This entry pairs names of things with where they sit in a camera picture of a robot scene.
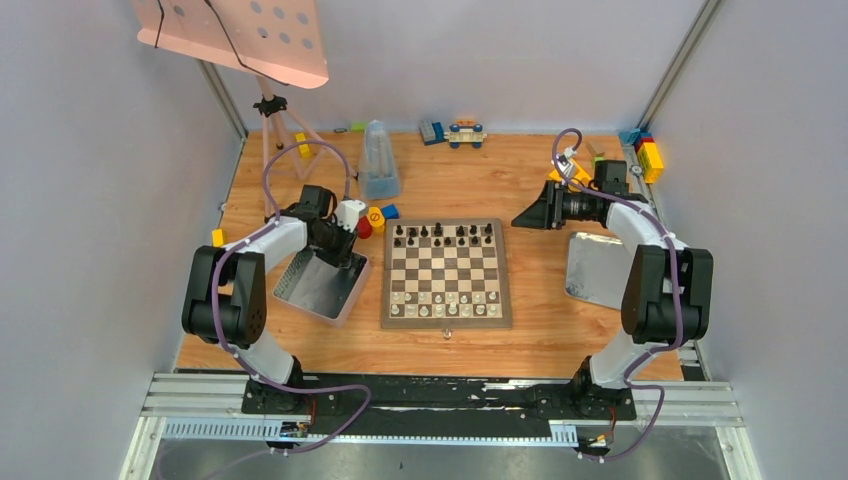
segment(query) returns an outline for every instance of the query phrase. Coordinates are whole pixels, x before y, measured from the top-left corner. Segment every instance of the wooden tabletop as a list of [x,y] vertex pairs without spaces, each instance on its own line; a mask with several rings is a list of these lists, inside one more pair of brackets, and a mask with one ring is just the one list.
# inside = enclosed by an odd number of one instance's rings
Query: wooden tabletop
[[[324,138],[358,166],[362,134],[329,133]],[[394,203],[403,218],[500,218],[512,295],[512,329],[454,330],[450,340],[435,330],[382,330],[384,238],[378,234],[358,240],[354,247],[368,256],[373,270],[343,327],[310,319],[271,295],[285,269],[283,264],[267,278],[266,328],[300,359],[306,371],[570,378],[584,357],[600,351],[615,335],[621,319],[617,310],[573,299],[563,290],[570,234],[609,232],[590,222],[569,222],[561,231],[509,226],[538,197],[551,170],[552,140],[551,135],[490,135],[479,150],[470,145],[453,150],[447,144],[425,147],[418,134],[393,134],[403,193],[373,202],[377,206]],[[616,137],[588,140],[612,152],[608,158],[622,158]],[[591,172],[583,148],[578,161]],[[221,223],[228,241],[242,238],[262,224],[261,172],[261,135],[255,133],[244,150]],[[280,205],[298,199],[302,182],[285,176],[272,178],[272,191]],[[344,170],[331,156],[324,156],[307,183],[333,189],[341,197]],[[354,182],[351,195],[356,198],[358,192]],[[217,346],[189,335],[178,366],[237,365]],[[640,378],[681,379],[677,356],[663,355]]]

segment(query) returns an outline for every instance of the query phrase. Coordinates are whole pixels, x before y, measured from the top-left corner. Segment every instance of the white wall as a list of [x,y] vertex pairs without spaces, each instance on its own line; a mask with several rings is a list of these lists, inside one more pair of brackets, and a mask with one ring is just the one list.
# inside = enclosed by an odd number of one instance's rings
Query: white wall
[[715,256],[706,363],[764,478],[844,478],[848,3],[725,2],[653,128],[671,227]]
[[[700,5],[318,0],[330,80],[276,91],[320,129],[378,118],[415,130],[425,117],[447,125],[461,115],[490,131],[632,127]],[[222,75],[248,128],[261,128],[256,80]]]
[[116,478],[238,141],[127,0],[0,15],[0,478]]

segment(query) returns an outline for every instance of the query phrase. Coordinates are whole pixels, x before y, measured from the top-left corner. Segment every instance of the chessboard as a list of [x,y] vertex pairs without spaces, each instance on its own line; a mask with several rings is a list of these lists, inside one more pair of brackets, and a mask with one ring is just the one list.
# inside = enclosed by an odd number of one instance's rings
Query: chessboard
[[503,225],[497,218],[386,222],[383,328],[509,328]]

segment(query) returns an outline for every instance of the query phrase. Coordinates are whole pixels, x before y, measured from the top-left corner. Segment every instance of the gray floor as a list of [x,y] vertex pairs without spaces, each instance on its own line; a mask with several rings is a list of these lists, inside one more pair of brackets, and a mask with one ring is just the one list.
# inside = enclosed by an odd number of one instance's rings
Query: gray floor
[[[616,430],[620,448],[636,437],[634,428]],[[264,444],[239,441],[166,441],[162,478],[199,479]],[[151,476],[156,479],[156,472]],[[263,455],[217,479],[727,479],[715,431],[657,428],[630,457],[597,465],[578,460],[570,449],[330,444],[285,458]]]

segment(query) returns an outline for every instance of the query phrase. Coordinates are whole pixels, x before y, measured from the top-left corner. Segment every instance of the chessboard frame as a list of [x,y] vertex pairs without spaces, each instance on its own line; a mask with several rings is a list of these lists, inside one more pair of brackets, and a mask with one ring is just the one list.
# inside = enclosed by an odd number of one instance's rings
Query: chessboard frame
[[[402,227],[419,227],[422,224],[435,225],[440,222],[442,226],[468,225],[477,224],[485,225],[492,224],[493,235],[495,240],[495,255],[500,261],[498,262],[498,295],[501,303],[500,317],[485,317],[485,318],[459,318],[459,317],[440,317],[440,318],[393,318],[389,311],[391,305],[391,289],[392,289],[392,249],[394,248],[392,239],[394,231],[398,225]],[[503,223],[498,218],[401,218],[386,221],[385,230],[385,253],[383,261],[383,296],[380,306],[380,324],[382,328],[391,329],[481,329],[481,328],[512,328],[512,300],[509,294],[509,272],[507,268],[506,249],[504,248],[504,230]]]

